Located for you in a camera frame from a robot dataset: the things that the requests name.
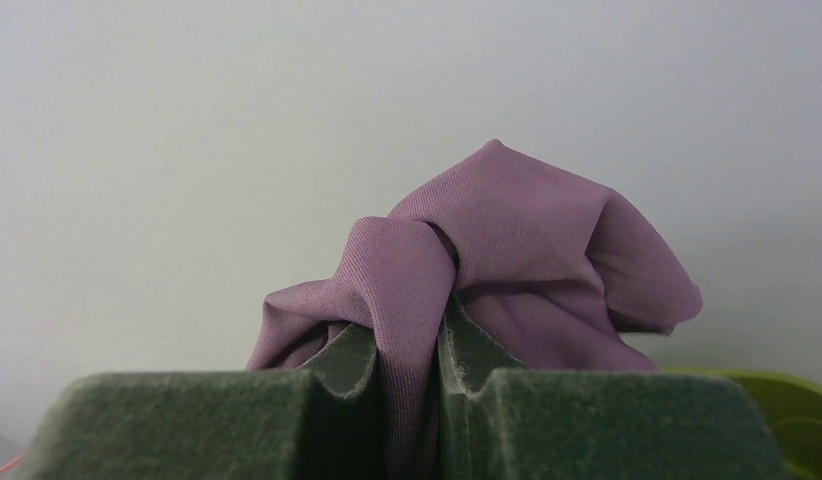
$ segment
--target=crumpled cloth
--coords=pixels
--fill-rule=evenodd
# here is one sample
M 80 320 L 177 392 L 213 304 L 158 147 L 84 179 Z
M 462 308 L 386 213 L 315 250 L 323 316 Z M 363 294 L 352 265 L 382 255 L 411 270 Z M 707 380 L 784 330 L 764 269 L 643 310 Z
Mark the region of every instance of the crumpled cloth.
M 670 333 L 699 289 L 616 191 L 488 142 L 352 227 L 334 276 L 267 295 L 248 369 L 293 368 L 346 325 L 373 329 L 391 478 L 429 478 L 437 395 L 427 387 L 451 292 L 530 368 L 652 370 L 615 325 Z

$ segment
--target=fabric fold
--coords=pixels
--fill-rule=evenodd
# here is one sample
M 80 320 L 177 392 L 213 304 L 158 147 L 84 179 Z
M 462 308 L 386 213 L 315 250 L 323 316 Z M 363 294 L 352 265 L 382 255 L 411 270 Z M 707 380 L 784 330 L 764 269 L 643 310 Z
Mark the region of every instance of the fabric fold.
M 332 278 L 268 295 L 247 368 L 293 368 L 347 322 L 372 328 L 387 471 L 428 478 L 437 412 L 426 389 L 452 291 L 532 368 L 654 369 L 616 322 L 669 333 L 702 308 L 669 246 L 619 193 L 493 140 L 387 218 L 359 220 Z

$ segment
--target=white wall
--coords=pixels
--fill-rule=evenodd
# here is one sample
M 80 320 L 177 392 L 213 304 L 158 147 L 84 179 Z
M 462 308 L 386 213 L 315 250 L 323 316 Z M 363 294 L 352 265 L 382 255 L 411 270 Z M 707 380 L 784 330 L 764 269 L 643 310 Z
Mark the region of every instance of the white wall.
M 822 382 L 822 0 L 6 0 L 0 432 L 87 373 L 241 368 L 265 293 L 494 137 L 700 283 L 633 342 Z

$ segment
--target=green foam block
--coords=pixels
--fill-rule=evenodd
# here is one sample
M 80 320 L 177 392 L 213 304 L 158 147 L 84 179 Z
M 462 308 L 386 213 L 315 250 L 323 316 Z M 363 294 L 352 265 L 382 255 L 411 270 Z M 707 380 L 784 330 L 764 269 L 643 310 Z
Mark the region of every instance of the green foam block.
M 102 374 L 46 414 L 18 479 L 376 478 L 372 331 L 301 369 Z
M 445 479 L 790 478 L 730 380 L 529 371 L 454 300 L 438 356 Z

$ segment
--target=yellow-green object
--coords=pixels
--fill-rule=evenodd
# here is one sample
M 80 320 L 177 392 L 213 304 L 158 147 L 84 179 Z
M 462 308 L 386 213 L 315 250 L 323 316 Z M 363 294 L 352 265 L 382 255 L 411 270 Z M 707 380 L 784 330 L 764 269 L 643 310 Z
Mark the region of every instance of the yellow-green object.
M 822 480 L 822 386 L 782 373 L 754 370 L 664 368 L 667 373 L 728 377 L 758 403 L 788 467 L 798 477 Z

